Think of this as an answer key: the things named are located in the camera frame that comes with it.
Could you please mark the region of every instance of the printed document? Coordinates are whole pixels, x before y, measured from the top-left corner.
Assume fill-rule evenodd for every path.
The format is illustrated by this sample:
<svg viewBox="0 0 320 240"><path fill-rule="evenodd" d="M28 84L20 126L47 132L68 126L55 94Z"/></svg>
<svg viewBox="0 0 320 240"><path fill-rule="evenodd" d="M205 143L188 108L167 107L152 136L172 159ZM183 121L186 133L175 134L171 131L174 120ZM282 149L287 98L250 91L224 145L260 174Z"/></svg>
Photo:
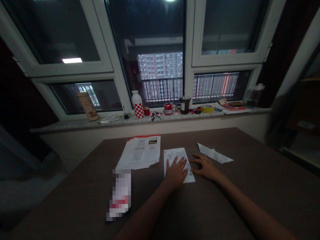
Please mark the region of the printed document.
<svg viewBox="0 0 320 240"><path fill-rule="evenodd" d="M206 146L201 145L198 143L199 150L202 154L207 155L208 157L211 157L213 160L216 160L219 163L226 163L226 162L232 162L233 159L228 158L221 153L216 152L214 149L207 148Z"/></svg>
<svg viewBox="0 0 320 240"><path fill-rule="evenodd" d="M142 169L158 163L161 136L134 137L127 141L116 169Z"/></svg>
<svg viewBox="0 0 320 240"><path fill-rule="evenodd" d="M183 183L195 182L196 180L194 179L193 173L191 172L191 166L186 154L186 150L184 148L174 148L174 149L164 150L164 176L166 176L167 159L169 160L169 165L171 166L176 156L178 156L177 163L180 161L182 157L184 157L187 160L187 163L183 170L187 168L188 175L184 179Z"/></svg>

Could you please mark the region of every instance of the glass pane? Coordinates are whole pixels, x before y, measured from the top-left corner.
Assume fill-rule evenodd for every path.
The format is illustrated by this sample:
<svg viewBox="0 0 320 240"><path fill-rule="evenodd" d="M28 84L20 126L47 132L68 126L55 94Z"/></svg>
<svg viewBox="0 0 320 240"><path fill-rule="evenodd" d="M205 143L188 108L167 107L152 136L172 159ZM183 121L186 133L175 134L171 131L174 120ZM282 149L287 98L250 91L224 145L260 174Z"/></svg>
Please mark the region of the glass pane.
<svg viewBox="0 0 320 240"><path fill-rule="evenodd" d="M268 0L207 0L202 55L253 52Z"/></svg>
<svg viewBox="0 0 320 240"><path fill-rule="evenodd" d="M97 112L122 110L113 80L59 83L51 84L50 87L67 114L84 113L77 92L88 92Z"/></svg>
<svg viewBox="0 0 320 240"><path fill-rule="evenodd" d="M193 103L242 99L250 71L194 75Z"/></svg>
<svg viewBox="0 0 320 240"><path fill-rule="evenodd" d="M79 0L2 2L40 64L100 60Z"/></svg>
<svg viewBox="0 0 320 240"><path fill-rule="evenodd" d="M127 85L139 90L145 106L183 96L184 2L108 1Z"/></svg>

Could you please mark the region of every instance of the window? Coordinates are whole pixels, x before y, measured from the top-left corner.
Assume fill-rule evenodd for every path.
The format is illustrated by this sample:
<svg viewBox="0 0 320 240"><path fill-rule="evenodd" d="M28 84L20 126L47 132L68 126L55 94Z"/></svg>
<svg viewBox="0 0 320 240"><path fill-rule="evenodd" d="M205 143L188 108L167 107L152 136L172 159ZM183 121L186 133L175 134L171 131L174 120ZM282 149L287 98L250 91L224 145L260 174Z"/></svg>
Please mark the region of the window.
<svg viewBox="0 0 320 240"><path fill-rule="evenodd" d="M84 113L77 92L87 92L97 112L122 110L113 80L50 84L50 88L68 115Z"/></svg>
<svg viewBox="0 0 320 240"><path fill-rule="evenodd" d="M249 75L250 71L195 75L193 103L241 100Z"/></svg>
<svg viewBox="0 0 320 240"><path fill-rule="evenodd" d="M113 71L90 1L2 0L0 15L1 36L31 77Z"/></svg>
<svg viewBox="0 0 320 240"><path fill-rule="evenodd" d="M285 0L0 0L0 35L60 120L144 105L245 100Z"/></svg>
<svg viewBox="0 0 320 240"><path fill-rule="evenodd" d="M285 0L195 0L192 66L262 63Z"/></svg>
<svg viewBox="0 0 320 240"><path fill-rule="evenodd" d="M147 106L163 106L168 101L179 103L179 97L183 96L183 71L173 74L171 67L183 68L185 1L108 2L129 90L139 90ZM138 64L142 60L148 63L146 74Z"/></svg>

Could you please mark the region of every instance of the ceiling light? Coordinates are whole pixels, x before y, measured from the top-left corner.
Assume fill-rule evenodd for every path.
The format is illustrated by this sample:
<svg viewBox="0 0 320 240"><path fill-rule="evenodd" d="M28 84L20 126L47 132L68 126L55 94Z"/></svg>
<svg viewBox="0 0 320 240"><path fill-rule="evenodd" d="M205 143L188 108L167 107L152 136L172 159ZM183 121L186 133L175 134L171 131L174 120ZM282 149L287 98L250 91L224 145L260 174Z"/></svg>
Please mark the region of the ceiling light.
<svg viewBox="0 0 320 240"><path fill-rule="evenodd" d="M64 63L77 63L77 62L82 62L81 58L65 58L62 59Z"/></svg>

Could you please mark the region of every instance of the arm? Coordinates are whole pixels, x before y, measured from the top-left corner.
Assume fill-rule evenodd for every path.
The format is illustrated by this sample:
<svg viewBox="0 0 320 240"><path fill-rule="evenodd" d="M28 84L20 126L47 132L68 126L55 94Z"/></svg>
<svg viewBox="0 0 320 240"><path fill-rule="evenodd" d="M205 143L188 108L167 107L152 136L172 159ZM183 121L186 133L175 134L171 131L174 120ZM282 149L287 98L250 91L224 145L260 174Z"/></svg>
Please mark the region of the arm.
<svg viewBox="0 0 320 240"><path fill-rule="evenodd" d="M115 239L147 239L151 233L157 217L170 196L181 186L187 176L188 169L183 171L187 161L184 157L177 163L178 157L170 167L167 160L166 177L151 197L138 209L118 232Z"/></svg>
<svg viewBox="0 0 320 240"><path fill-rule="evenodd" d="M259 239L295 239L284 226L242 193L205 155L194 154L193 156L197 159L190 162L199 163L202 168L192 169L192 172L216 182L231 198Z"/></svg>

